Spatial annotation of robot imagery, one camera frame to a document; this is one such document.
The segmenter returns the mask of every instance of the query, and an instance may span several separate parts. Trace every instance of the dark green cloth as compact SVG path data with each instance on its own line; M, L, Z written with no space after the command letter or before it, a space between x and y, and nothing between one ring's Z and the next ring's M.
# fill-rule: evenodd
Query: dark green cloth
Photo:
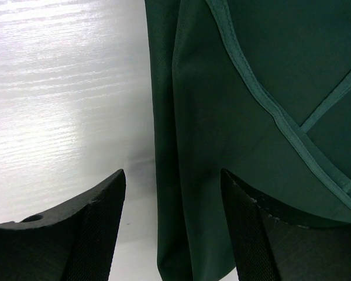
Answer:
M146 10L163 280L233 268L221 168L351 222L351 0L146 0Z

